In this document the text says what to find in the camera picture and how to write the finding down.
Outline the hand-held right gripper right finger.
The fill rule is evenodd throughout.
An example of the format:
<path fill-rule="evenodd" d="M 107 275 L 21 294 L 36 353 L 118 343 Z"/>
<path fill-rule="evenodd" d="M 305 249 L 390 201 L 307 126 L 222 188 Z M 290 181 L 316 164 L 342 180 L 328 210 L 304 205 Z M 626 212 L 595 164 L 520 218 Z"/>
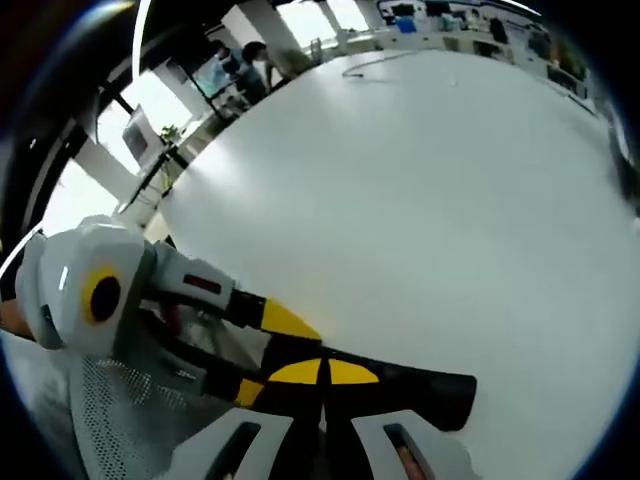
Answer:
<path fill-rule="evenodd" d="M 471 375 L 331 359 L 325 390 L 327 454 L 336 479 L 475 479 L 454 438 L 477 391 Z"/>

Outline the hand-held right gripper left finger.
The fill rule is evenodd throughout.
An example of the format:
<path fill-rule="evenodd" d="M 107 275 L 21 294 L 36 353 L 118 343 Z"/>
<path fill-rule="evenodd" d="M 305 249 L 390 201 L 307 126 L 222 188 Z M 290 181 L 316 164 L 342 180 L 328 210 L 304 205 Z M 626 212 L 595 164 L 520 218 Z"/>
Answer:
<path fill-rule="evenodd" d="M 319 358 L 286 365 L 179 444 L 166 479 L 307 479 L 322 409 Z"/>

